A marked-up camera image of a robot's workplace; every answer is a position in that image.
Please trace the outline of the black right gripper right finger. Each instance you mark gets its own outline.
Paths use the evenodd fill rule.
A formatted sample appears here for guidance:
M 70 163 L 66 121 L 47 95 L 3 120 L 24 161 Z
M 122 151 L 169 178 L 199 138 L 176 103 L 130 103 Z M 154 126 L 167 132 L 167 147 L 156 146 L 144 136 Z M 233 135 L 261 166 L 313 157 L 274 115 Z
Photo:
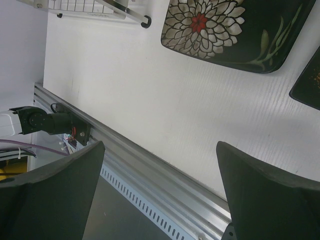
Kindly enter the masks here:
M 231 216 L 224 240 L 318 240 L 320 183 L 219 141 L 216 155 Z

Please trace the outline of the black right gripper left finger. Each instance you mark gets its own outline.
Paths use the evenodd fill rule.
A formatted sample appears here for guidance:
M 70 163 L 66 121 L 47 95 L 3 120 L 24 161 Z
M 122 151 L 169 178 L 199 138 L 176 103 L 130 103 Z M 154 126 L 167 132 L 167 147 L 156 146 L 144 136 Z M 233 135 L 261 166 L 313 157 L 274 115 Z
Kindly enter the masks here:
M 0 182 L 2 240 L 81 240 L 105 146 L 73 154 Z

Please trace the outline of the dark square teal-centre plate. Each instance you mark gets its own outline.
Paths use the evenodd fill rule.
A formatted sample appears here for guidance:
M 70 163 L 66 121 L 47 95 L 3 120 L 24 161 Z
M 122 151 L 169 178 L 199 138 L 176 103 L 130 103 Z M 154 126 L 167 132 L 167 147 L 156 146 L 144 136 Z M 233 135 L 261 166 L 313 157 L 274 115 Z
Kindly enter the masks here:
M 316 50 L 297 81 L 289 96 L 311 108 L 320 110 L 320 48 Z

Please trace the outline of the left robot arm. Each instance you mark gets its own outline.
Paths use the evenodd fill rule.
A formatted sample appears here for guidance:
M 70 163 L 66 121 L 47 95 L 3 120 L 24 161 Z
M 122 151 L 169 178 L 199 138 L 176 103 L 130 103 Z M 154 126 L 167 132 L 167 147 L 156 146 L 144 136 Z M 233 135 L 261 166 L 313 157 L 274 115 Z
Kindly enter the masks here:
M 10 108 L 0 113 L 1 137 L 28 135 L 40 131 L 50 135 L 74 135 L 76 129 L 70 113 L 47 113 L 34 106 Z

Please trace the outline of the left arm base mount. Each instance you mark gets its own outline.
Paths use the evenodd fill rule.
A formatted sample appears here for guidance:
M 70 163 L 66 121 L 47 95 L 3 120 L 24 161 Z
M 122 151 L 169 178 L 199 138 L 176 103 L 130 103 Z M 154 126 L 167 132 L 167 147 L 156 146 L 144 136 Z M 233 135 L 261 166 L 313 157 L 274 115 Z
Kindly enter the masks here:
M 53 112 L 53 133 L 68 134 L 72 141 L 85 147 L 90 138 L 91 125 L 62 103 L 52 103 L 50 109 Z

